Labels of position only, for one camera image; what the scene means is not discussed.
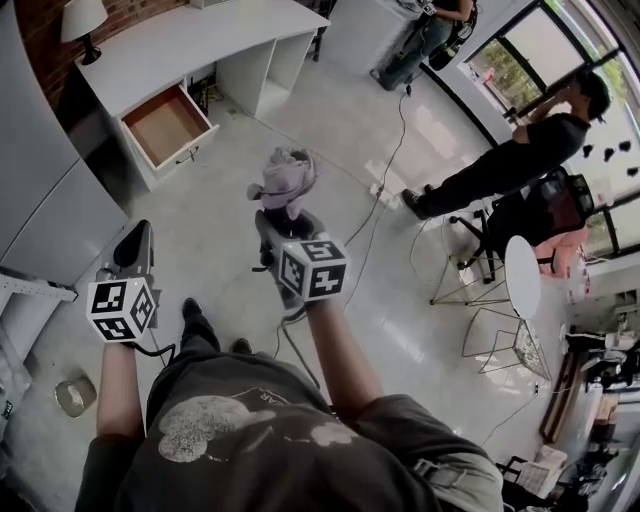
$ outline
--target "forearm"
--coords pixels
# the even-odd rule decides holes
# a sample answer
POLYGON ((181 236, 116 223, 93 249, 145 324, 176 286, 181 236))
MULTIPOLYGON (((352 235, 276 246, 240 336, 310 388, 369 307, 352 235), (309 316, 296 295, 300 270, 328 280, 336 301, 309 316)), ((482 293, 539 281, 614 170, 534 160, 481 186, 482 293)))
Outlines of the forearm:
POLYGON ((120 343, 104 346, 96 432, 144 437, 135 351, 120 343))
POLYGON ((308 317, 333 405, 360 411, 383 396, 382 386, 338 305, 333 300, 321 301, 313 305, 308 317))
POLYGON ((549 112, 551 112, 551 109, 556 105, 558 105, 559 103, 560 101, 556 97, 553 97, 549 101, 546 101, 545 103, 540 105, 529 116, 530 123, 533 124, 533 123, 539 123, 540 121, 542 121, 544 118, 546 118, 549 115, 549 112))
POLYGON ((442 18, 445 20, 451 21, 467 21, 469 19, 468 13, 463 13, 460 11, 447 11, 446 9, 441 9, 440 7, 436 7, 436 14, 438 18, 442 18))

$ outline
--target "round white table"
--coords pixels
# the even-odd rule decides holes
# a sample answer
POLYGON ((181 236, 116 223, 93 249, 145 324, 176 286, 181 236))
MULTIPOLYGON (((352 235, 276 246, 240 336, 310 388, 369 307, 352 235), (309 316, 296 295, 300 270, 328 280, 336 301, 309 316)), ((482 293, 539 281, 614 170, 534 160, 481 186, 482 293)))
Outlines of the round white table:
POLYGON ((523 320, 530 320, 540 304, 540 270, 533 248, 521 236, 507 244, 504 273, 513 309, 523 320))

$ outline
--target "white box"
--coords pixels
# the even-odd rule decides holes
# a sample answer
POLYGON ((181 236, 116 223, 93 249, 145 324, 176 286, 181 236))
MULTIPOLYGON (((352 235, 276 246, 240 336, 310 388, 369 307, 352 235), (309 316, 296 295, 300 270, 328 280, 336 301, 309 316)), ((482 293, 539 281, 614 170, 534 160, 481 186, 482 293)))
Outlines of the white box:
POLYGON ((349 261, 332 240, 288 242, 282 245, 278 279, 305 302, 342 292, 349 261))
POLYGON ((144 278, 89 284, 87 318, 107 343, 142 338, 156 304, 144 278))

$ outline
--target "open drawer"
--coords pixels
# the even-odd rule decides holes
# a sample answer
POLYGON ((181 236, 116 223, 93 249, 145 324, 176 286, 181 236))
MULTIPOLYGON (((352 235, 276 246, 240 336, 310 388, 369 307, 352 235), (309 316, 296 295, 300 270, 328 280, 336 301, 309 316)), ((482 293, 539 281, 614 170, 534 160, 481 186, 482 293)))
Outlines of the open drawer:
POLYGON ((168 172, 195 160, 198 150, 211 142, 218 129, 180 85, 166 89, 124 116, 121 126, 130 145, 156 172, 168 172))

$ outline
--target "cap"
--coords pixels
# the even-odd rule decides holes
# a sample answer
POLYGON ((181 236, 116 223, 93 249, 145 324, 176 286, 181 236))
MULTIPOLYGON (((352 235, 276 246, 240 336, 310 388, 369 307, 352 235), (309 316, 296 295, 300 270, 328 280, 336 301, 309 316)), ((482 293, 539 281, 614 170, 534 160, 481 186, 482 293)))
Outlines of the cap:
POLYGON ((603 121, 602 115, 611 106, 611 96, 607 84, 593 71, 578 74, 576 80, 580 84, 580 92, 591 98, 589 117, 603 121))

